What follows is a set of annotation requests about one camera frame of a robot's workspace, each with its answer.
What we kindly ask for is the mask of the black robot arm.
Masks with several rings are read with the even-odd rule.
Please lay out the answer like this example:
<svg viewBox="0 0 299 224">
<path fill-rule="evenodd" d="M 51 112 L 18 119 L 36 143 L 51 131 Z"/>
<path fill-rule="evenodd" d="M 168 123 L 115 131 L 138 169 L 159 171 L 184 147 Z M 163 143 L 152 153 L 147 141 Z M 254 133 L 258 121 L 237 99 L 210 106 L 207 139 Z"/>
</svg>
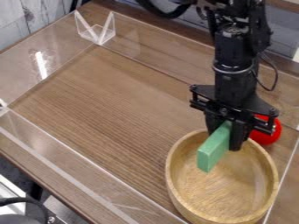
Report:
<svg viewBox="0 0 299 224">
<path fill-rule="evenodd" d="M 178 18 L 191 6 L 207 21 L 215 46 L 213 85 L 194 84 L 191 107 L 206 116 L 209 132 L 230 121 L 229 148 L 238 151 L 253 131 L 275 132 L 278 109 L 258 96 L 259 61 L 271 45 L 266 0 L 170 0 L 178 7 L 162 11 L 151 0 L 136 0 L 162 18 Z"/>
</svg>

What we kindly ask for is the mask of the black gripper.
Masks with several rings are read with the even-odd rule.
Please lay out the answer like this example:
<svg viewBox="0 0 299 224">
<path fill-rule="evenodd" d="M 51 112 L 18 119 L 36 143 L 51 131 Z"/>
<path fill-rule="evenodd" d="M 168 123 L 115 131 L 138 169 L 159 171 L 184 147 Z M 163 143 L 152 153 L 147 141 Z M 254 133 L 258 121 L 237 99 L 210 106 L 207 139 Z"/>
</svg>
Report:
<svg viewBox="0 0 299 224">
<path fill-rule="evenodd" d="M 277 108 L 257 93 L 258 66 L 214 67 L 215 84 L 194 84 L 191 90 L 191 107 L 203 112 L 210 134 L 225 122 L 231 122 L 229 149 L 239 151 L 253 131 L 273 135 Z"/>
</svg>

